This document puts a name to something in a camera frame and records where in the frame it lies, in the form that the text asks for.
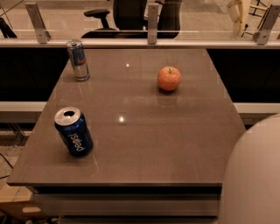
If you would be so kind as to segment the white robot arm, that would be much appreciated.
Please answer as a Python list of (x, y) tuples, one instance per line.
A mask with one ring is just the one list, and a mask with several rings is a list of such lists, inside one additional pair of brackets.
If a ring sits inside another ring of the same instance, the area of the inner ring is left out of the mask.
[(280, 224), (280, 115), (248, 129), (225, 171), (219, 224)]

